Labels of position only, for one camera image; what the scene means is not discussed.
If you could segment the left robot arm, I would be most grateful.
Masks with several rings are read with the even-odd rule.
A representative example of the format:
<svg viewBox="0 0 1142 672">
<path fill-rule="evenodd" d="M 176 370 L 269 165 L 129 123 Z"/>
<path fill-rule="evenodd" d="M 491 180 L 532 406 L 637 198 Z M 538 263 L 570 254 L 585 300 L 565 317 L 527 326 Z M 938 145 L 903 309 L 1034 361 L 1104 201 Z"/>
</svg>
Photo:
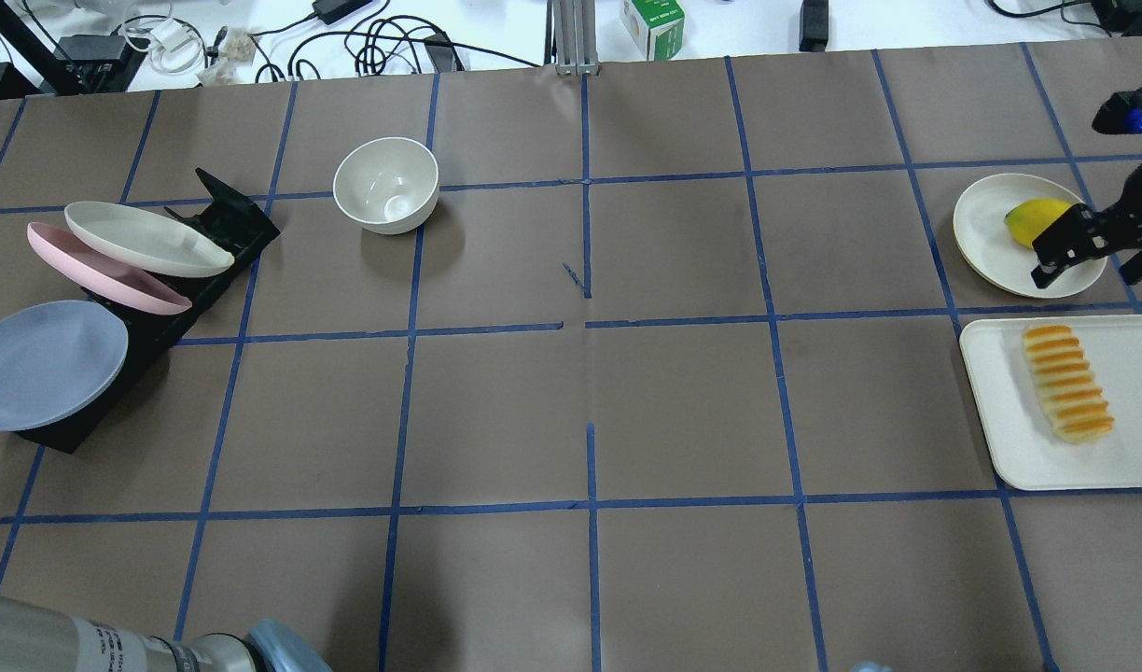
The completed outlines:
<svg viewBox="0 0 1142 672">
<path fill-rule="evenodd" d="M 284 623 L 179 642 L 0 595 L 0 671 L 328 671 Z"/>
</svg>

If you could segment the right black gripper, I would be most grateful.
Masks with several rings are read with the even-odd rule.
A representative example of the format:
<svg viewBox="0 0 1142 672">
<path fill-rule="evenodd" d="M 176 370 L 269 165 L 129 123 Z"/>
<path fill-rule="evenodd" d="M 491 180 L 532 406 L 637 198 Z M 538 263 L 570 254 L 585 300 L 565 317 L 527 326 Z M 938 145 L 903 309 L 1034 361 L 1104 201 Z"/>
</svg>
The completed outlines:
<svg viewBox="0 0 1142 672">
<path fill-rule="evenodd" d="M 1092 128 L 1108 135 L 1142 133 L 1142 88 L 1113 93 L 1099 107 Z M 1038 264 L 1031 279 L 1037 288 L 1048 288 L 1067 269 L 1117 250 L 1134 251 L 1121 264 L 1121 281 L 1129 286 L 1142 281 L 1142 162 L 1125 179 L 1117 202 L 1101 213 L 1101 221 L 1087 205 L 1070 205 L 1035 238 Z"/>
</svg>

